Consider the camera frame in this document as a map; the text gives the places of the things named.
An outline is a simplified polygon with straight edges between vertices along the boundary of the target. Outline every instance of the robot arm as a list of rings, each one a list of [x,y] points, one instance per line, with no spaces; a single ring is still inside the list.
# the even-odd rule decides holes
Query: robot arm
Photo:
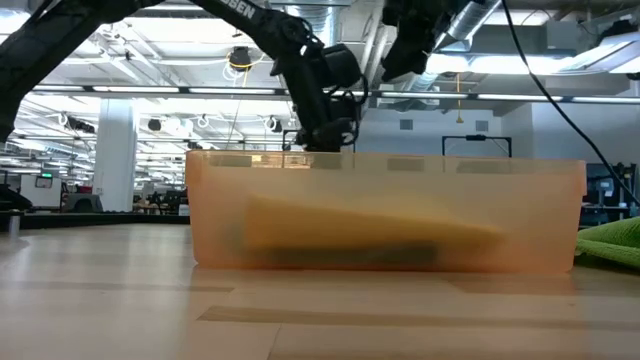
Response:
[[[29,19],[0,46],[0,140],[13,131],[22,98],[100,25],[162,1],[61,0],[41,17]],[[332,99],[323,91],[349,87],[362,78],[357,60],[344,45],[324,48],[306,20],[248,0],[192,2],[246,33],[274,59],[271,75],[283,75],[296,105],[300,145],[311,151],[339,151],[348,134],[357,137],[361,102]]]

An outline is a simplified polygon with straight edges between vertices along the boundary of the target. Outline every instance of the wooden surface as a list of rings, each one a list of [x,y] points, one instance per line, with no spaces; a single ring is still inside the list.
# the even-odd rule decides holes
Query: wooden surface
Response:
[[[187,226],[0,239],[0,359],[640,359],[640,277],[212,271]]]

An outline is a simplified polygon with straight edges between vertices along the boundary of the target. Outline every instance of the orange plastic bin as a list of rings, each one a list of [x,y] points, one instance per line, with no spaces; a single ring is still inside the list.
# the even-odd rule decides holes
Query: orange plastic bin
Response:
[[[195,259],[212,268],[566,272],[580,161],[191,151]]]

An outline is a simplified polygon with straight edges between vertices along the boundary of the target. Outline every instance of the green towel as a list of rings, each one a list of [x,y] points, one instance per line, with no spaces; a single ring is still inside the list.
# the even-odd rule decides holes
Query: green towel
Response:
[[[640,269],[640,218],[580,231],[577,250]]]

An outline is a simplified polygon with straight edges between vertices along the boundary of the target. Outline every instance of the column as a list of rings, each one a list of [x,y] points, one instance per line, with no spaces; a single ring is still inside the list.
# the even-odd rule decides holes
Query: column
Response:
[[[98,122],[93,193],[104,211],[131,211],[138,116],[129,99],[103,99]]]

